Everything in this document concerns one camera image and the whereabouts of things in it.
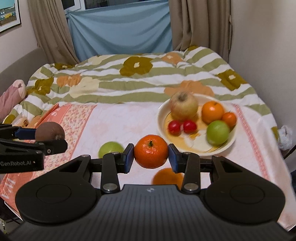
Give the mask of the brown kiwi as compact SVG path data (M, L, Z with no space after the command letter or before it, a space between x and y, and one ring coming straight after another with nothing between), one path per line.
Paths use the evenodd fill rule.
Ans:
M56 122L45 122L40 124L35 132L35 140L37 142L42 141L54 141L54 140L64 140L65 132L62 126Z

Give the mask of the small green apple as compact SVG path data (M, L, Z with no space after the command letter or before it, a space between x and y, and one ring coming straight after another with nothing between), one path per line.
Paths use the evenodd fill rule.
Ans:
M112 153L112 152L122 153L123 151L124 151L124 147L121 144L119 144L118 142L111 141L103 144L100 147L98 151L98 157L103 158L105 154Z

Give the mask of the small mandarin with stem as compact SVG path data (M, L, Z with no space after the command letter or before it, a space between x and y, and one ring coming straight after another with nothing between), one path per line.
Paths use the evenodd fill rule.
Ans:
M138 165L147 169L163 166L169 155L168 144L158 135L141 138L134 147L134 158Z

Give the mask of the red cherry tomato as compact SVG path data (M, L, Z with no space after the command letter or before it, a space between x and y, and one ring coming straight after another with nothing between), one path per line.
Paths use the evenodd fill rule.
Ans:
M172 120L168 124L168 131L171 135L178 136L181 133L181 124L177 120Z
M192 134L197 131L197 124L192 120L185 120L183 122L183 131L186 134Z

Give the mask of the large green apple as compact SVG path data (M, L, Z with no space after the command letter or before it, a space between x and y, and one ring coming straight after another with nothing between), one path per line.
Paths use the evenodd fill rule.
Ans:
M207 141L210 145L219 146L224 144L230 134L230 128L226 122L215 120L211 122L206 129Z

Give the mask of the large orange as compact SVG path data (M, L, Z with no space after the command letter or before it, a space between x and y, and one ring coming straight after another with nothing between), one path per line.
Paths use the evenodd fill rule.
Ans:
M216 101L208 101L202 106L202 121L210 124L213 121L221 120L225 113L224 107Z

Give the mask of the cream oval bowl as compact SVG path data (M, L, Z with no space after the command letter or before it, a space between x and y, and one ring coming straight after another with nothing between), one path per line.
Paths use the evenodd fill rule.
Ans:
M206 138L207 125L201 119L201 109L203 104L209 101L215 101L220 103L226 112L232 111L232 106L230 104L225 104L217 99L203 95L194 94L199 107L197 111L197 132L194 134L186 134L181 132L178 136L171 135L168 130L168 124L173 120L171 116L171 109L169 101L165 101L158 110L157 124L158 124L158 134L168 143L174 144L177 149L181 152L193 152L201 157L218 155L225 150L229 149L236 140L238 133L238 126L235 126L229 133L229 138L226 142L219 146L210 145Z

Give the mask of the pink plush pillow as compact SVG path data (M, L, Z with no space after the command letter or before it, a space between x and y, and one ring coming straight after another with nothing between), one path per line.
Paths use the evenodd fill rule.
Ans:
M1 95L1 122L10 113L13 107L19 104L26 96L26 85L21 79L17 79Z

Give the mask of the yellow red apple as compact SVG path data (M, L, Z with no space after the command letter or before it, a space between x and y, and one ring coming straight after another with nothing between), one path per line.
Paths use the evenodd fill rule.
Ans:
M196 97L187 91L174 93L170 98L169 106L172 117L179 121L194 118L198 111L198 101Z

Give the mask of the green striped floral quilt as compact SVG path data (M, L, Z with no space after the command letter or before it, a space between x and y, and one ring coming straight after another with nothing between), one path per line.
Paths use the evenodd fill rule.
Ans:
M38 61L23 100L12 104L1 122L23 115L31 121L57 103L164 102L180 90L256 111L277 133L270 108L219 54L206 47L146 54L95 55L77 64Z

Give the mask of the white plastic bag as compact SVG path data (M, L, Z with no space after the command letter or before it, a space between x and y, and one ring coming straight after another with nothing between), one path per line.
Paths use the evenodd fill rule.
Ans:
M277 130L278 147L281 151L288 151L293 147L293 131L290 127L284 125Z

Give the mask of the beige left curtain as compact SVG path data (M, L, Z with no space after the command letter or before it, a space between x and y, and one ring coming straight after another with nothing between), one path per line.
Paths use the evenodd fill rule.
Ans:
M62 1L27 3L38 46L49 63L78 64Z

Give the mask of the beige curtain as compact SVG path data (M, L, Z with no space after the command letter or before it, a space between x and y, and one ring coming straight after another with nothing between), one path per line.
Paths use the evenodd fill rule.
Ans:
M38 46L49 63L78 64L62 1L27 3Z
M172 45L207 47L228 61L232 40L230 0L170 0Z

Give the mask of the beige right curtain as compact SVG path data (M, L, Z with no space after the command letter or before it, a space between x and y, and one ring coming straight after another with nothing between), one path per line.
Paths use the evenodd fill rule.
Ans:
M230 0L170 0L172 45L207 47L228 61L232 40Z

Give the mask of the framed wall picture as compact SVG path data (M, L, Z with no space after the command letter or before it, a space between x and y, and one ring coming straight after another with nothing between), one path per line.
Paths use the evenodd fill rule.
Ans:
M19 1L0 0L0 32L21 24Z

